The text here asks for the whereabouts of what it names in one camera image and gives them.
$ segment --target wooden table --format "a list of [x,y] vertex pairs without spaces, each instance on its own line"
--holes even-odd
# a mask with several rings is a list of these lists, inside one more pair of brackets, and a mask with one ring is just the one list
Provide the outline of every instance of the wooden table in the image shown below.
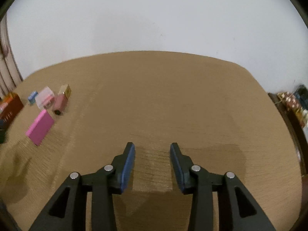
[[233,171],[278,231],[298,218],[301,171],[294,144],[244,68],[172,52],[104,54],[37,71],[16,91],[26,99],[33,90],[48,85],[57,92],[66,83],[72,89],[66,113],[53,115],[56,123],[41,146],[24,134],[39,113],[26,105],[1,147],[2,178],[10,176],[2,195],[23,230],[70,172],[95,172],[128,141],[136,145],[136,159],[129,188],[114,197],[118,230],[187,230],[192,198],[176,185],[172,142],[210,172]]

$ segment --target white wall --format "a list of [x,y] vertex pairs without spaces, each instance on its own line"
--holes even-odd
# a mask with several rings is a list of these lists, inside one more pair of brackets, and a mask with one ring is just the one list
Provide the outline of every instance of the white wall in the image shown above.
[[267,91],[308,85],[308,30],[289,0],[16,0],[8,30],[19,70],[127,50],[233,61]]

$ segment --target pink box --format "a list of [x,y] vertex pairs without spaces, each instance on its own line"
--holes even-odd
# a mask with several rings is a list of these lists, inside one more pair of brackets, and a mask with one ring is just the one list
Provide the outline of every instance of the pink box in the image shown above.
[[47,110],[44,109],[34,120],[26,132],[26,135],[34,142],[35,145],[39,146],[53,124],[54,120],[50,114],[48,114]]

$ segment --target colorful box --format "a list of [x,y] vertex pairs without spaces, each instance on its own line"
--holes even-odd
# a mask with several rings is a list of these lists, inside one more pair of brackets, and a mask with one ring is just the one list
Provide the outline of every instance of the colorful box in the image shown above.
[[28,96],[28,101],[30,102],[30,105],[35,103],[35,97],[38,95],[37,91],[33,91],[29,96]]
[[26,132],[26,135],[33,141],[35,145],[39,146],[53,124],[53,118],[50,116],[50,114],[48,114],[47,110],[44,109],[34,120]]
[[0,121],[1,128],[7,129],[13,119],[23,109],[23,103],[18,94],[15,93],[10,93],[10,96],[5,98],[3,101],[5,101],[4,103],[7,103],[7,105],[0,113]]

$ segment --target small blue box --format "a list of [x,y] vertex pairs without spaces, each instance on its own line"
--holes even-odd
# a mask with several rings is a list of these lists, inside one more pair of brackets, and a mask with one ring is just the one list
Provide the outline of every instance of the small blue box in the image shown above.
[[38,95],[37,91],[33,91],[29,96],[28,96],[28,101],[30,102],[30,104],[32,105],[33,103],[35,103],[35,97]]

